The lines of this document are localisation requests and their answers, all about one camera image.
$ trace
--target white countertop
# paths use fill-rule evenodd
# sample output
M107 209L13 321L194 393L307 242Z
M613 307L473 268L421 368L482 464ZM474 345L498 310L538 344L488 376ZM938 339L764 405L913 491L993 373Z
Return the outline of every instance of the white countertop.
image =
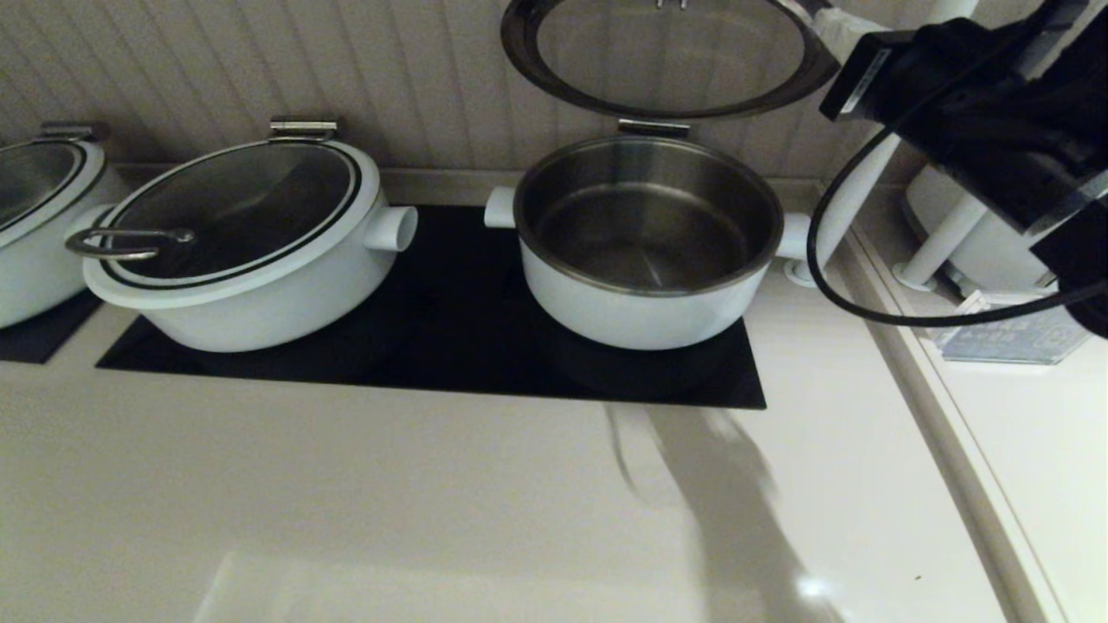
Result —
M0 620L1004 620L870 333L778 267L765 411L95 369L133 318L0 364Z
M919 245L902 195L879 188L855 225L885 266ZM948 294L889 289L906 314L957 305ZM1057 366L1029 366L946 361L925 331L914 338L924 358L916 365L931 367L936 391L951 398L944 416L965 427L972 447L962 450L981 455L977 477L995 480L1014 513L1013 539L1026 541L1042 570L1049 620L1108 621L1108 340L1090 337Z

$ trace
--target lid handle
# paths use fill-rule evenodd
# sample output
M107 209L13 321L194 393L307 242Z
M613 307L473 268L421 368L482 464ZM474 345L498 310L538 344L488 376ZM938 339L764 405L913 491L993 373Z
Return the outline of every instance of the lid handle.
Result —
M620 119L619 131L627 134L644 136L668 136L670 139L688 139L693 126L687 123L663 123L658 121L640 121L637 119Z
M156 257L158 249L156 246L144 246L138 248L112 249L89 242L98 236L134 236L146 238L166 238L175 243L185 244L196 239L196 234L192 229L124 229L121 227L91 227L81 229L65 239L65 248L71 252L92 259L110 259L115 262L133 262L135 259L151 259Z
M278 115L269 120L269 141L326 142L345 130L341 116Z
M48 121L39 126L35 142L45 141L106 141L112 134L110 125L102 121Z

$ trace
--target induction cooktop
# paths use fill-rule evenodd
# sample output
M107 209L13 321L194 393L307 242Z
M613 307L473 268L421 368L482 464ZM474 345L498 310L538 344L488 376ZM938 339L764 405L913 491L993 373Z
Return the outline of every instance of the induction cooktop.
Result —
M135 320L100 360L115 370L765 409L746 327L634 351L565 329L523 277L517 234L480 207L420 207L411 247L363 304L298 340L215 354Z
M100 306L100 299L82 290L57 307L0 329L0 361L45 364Z

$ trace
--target backsplash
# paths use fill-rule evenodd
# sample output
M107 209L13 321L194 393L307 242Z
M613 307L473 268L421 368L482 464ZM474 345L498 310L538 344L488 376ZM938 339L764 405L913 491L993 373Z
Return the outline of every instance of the backsplash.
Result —
M935 1L837 4L909 28ZM614 132L614 120L554 100L509 63L500 43L507 3L6 0L0 141L27 140L43 120L100 119L115 130L116 161L182 162L263 137L273 114L335 112L348 121L346 139L383 166L520 170ZM1036 3L982 2L994 22ZM705 122L695 137L763 175L827 176L864 129L828 122L821 96ZM917 167L897 162L892 177Z

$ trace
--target open lid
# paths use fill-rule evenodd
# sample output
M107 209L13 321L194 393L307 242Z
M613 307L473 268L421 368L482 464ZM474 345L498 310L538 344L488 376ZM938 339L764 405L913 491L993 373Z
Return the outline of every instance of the open lid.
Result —
M839 64L811 30L823 0L513 0L509 59L577 106L640 120L753 115Z
M183 165L105 219L119 231L109 248L156 248L119 266L117 276L187 286L271 263L348 212L360 168L347 150L325 142L253 143ZM173 242L160 231L188 232L188 239Z

